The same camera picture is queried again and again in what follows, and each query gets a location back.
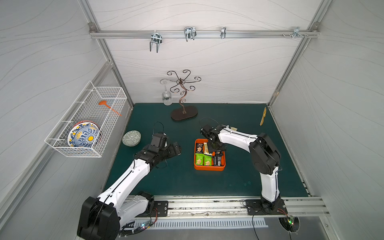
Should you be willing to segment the metal double hook middle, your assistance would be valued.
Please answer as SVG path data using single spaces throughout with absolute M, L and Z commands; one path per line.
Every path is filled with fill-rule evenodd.
M 184 35 L 187 42 L 189 40 L 195 40 L 195 37 L 197 36 L 196 28 L 195 27 L 184 28 Z

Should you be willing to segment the metal double hook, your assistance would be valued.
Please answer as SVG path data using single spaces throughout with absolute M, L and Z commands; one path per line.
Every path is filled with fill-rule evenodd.
M 156 46 L 156 53 L 158 53 L 162 42 L 163 37 L 158 33 L 153 33 L 150 40 L 150 52 L 153 50 L 154 46 Z
M 195 27 L 184 28 L 184 35 L 187 42 L 189 40 L 195 40 L 195 37 L 197 36 L 196 28 Z

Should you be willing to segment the brown metal glass stand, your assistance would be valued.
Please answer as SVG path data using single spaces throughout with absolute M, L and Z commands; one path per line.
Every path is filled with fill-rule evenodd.
M 187 78 L 191 75 L 190 70 L 183 70 L 183 74 L 187 74 L 186 77 L 181 78 L 178 76 L 176 71 L 168 71 L 168 76 L 176 76 L 176 80 L 170 80 L 171 82 L 175 83 L 173 87 L 170 88 L 171 93 L 174 94 L 180 94 L 179 104 L 180 108 L 173 110 L 171 112 L 171 119 L 175 122 L 181 122 L 184 120 L 195 118 L 198 115 L 198 109 L 195 106 L 185 106 L 186 103 L 186 96 L 189 92 L 193 92 L 196 87 L 192 84 L 199 83 L 202 78 L 201 77 L 194 77 L 193 80 L 188 81 Z

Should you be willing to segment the metal hook right end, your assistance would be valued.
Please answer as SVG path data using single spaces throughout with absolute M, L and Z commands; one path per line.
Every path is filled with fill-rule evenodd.
M 299 38 L 299 39 L 304 39 L 304 38 L 308 38 L 309 35 L 308 34 L 302 34 L 300 32 L 300 28 L 299 27 L 296 27 L 292 33 L 288 34 L 288 35 L 285 35 L 285 34 L 282 34 L 282 36 L 284 38 L 291 38 L 291 39 L 295 39 L 295 38 Z

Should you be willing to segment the green cookie packet right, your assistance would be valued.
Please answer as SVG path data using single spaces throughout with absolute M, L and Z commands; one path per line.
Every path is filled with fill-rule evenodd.
M 212 156 L 204 155 L 204 166 L 212 166 Z

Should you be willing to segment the green patterned ceramic bowl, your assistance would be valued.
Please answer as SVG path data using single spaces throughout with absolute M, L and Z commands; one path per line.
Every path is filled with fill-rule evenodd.
M 136 130 L 128 131 L 122 138 L 122 143 L 127 147 L 135 147 L 141 141 L 141 133 Z

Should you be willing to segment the metal single hook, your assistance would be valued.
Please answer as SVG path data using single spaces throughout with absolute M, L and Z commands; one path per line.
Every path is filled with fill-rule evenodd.
M 222 27 L 221 28 L 221 39 L 225 39 L 226 38 L 226 32 L 227 32 L 227 28 L 226 27 Z

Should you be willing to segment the blue yellow painted plate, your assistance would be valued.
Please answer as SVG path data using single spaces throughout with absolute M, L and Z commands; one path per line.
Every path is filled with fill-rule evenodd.
M 100 132 L 99 127 L 93 122 L 76 124 L 69 132 L 67 143 L 73 148 L 90 148 Z

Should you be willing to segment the black chocolate bar packet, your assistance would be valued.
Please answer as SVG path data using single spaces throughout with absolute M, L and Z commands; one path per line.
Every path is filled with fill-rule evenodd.
M 224 153 L 222 151 L 216 151 L 213 153 L 213 166 L 219 167 L 222 166 Z

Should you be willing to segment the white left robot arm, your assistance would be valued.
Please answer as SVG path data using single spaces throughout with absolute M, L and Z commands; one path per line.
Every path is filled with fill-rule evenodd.
M 126 198 L 153 167 L 180 154 L 181 147 L 177 142 L 162 148 L 145 146 L 107 190 L 84 201 L 77 236 L 84 240 L 116 239 L 124 225 L 147 210 L 152 196 L 142 192 L 125 203 Z

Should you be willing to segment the yellow cookie packet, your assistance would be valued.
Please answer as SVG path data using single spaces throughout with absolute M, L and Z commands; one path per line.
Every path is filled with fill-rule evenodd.
M 204 143 L 204 154 L 207 156 L 211 156 L 212 154 L 209 152 L 208 143 Z

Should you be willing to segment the orange plastic spoon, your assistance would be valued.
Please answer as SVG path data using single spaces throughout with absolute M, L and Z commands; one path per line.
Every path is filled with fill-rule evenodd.
M 116 111 L 115 109 L 113 109 L 112 107 L 110 107 L 109 105 L 108 105 L 108 103 L 107 103 L 107 101 L 100 101 L 99 102 L 99 106 L 105 106 L 105 107 L 107 107 L 107 108 L 109 108 L 111 111 L 113 111 L 114 113 L 116 113 L 117 115 L 119 115 L 119 116 L 122 116 L 118 111 Z

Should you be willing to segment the green cookie packet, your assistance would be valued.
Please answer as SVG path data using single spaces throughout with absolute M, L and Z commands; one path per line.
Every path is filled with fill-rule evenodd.
M 204 155 L 204 166 L 212 166 L 212 156 Z
M 195 165 L 196 166 L 204 165 L 204 154 L 195 154 Z

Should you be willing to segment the metal double hook left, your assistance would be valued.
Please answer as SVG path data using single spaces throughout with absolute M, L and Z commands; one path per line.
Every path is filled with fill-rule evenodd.
M 158 53 L 162 42 L 163 37 L 158 33 L 153 33 L 150 40 L 150 52 L 153 50 L 154 46 L 156 46 L 156 53 Z

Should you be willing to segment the green cookie packet left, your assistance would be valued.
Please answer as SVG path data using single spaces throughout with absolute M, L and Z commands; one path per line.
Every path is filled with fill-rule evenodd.
M 195 154 L 195 165 L 196 166 L 204 165 L 204 154 Z

